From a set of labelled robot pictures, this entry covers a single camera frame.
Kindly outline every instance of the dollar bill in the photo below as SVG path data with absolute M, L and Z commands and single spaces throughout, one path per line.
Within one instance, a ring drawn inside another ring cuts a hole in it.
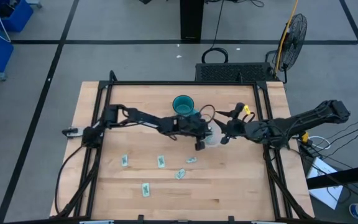
M 192 163 L 192 162 L 197 162 L 197 157 L 191 157 L 188 160 L 186 160 L 186 163 Z
M 143 197 L 150 196 L 150 184 L 149 183 L 142 184 L 142 194 L 143 194 Z
M 176 174 L 175 174 L 175 178 L 180 180 L 182 179 L 186 174 L 186 171 L 184 169 L 180 169 Z
M 158 156 L 157 157 L 157 164 L 158 164 L 158 168 L 164 168 L 165 167 L 165 158 L 164 158 L 164 156 Z
M 128 155 L 125 154 L 121 157 L 121 166 L 127 167 L 128 166 Z

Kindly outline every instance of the gray floor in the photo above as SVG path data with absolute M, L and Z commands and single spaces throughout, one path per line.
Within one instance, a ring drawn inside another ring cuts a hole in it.
M 278 40 L 293 0 L 263 0 L 264 8 L 251 2 L 225 2 L 218 39 Z M 58 40 L 73 0 L 44 0 L 15 40 Z M 346 0 L 358 26 L 358 0 Z M 220 4 L 204 8 L 203 39 L 213 39 Z M 308 19 L 308 40 L 356 40 L 338 0 L 301 0 L 297 12 Z M 178 0 L 80 0 L 68 40 L 167 40 L 180 38 Z M 210 45 L 65 45 L 55 71 L 27 160 L 12 198 L 6 222 L 47 218 L 54 185 L 62 163 L 66 139 L 60 131 L 71 124 L 80 84 L 107 79 L 114 70 L 120 80 L 193 80 L 195 64 Z M 261 62 L 276 45 L 219 45 L 230 62 Z M 0 82 L 0 205 L 27 134 L 56 45 L 14 45 Z M 209 62 L 221 62 L 219 54 Z M 358 120 L 358 45 L 306 45 L 288 72 L 286 85 L 291 113 L 317 106 L 323 100 L 342 100 L 351 110 L 347 124 L 325 124 L 311 131 L 328 137 Z M 350 138 L 338 141 L 333 152 Z M 333 155 L 358 166 L 358 138 Z M 330 164 L 345 169 L 340 164 Z M 343 208 L 330 212 L 313 201 L 318 217 L 352 222 Z

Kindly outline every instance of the wooden table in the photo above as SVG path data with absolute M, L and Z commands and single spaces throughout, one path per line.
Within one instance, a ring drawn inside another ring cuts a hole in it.
M 284 88 L 280 82 L 267 83 L 274 117 L 290 116 Z M 83 82 L 73 119 L 73 126 L 89 126 L 93 114 L 98 82 Z M 189 95 L 195 107 L 212 104 L 217 110 L 233 110 L 237 102 L 249 105 L 256 112 L 251 86 L 177 86 L 117 85 L 113 86 L 111 103 L 159 117 L 173 115 L 172 101 L 178 95 Z M 264 118 L 266 112 L 262 104 Z M 216 115 L 226 122 L 227 118 Z M 68 140 L 65 158 L 81 139 Z M 178 136 L 177 141 L 154 129 L 134 126 L 106 130 L 92 219 L 136 220 L 274 220 L 272 199 L 262 145 L 245 138 L 231 140 L 227 145 L 195 151 L 195 138 Z M 297 149 L 295 141 L 290 143 Z M 60 179 L 60 209 L 78 188 L 85 150 L 66 165 Z M 121 167 L 121 157 L 129 156 L 129 166 Z M 157 156 L 164 155 L 166 168 L 157 167 Z M 281 150 L 283 168 L 289 191 L 311 216 L 313 209 L 298 154 Z M 198 162 L 186 164 L 192 156 Z M 184 168 L 182 180 L 175 172 Z M 141 185 L 150 183 L 150 196 L 143 197 Z M 281 216 L 285 216 L 282 195 L 278 190 Z M 85 213 L 88 192 L 84 195 L 81 214 Z

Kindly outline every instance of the teal cup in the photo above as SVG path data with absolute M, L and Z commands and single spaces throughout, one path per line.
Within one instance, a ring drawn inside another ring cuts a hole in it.
M 194 101 L 190 96 L 180 95 L 173 100 L 172 106 L 176 114 L 190 115 L 194 110 Z

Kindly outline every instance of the electric fan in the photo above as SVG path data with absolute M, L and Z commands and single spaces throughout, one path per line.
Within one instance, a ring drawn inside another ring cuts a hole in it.
M 284 72 L 284 83 L 287 83 L 287 70 L 295 63 L 302 49 L 307 27 L 308 22 L 304 15 L 294 15 L 288 29 L 285 29 L 281 36 L 278 49 L 267 52 L 265 56 L 265 62 L 267 62 L 269 55 L 275 54 L 272 60 L 274 67 L 271 68 L 271 72 L 275 77 L 278 70 Z

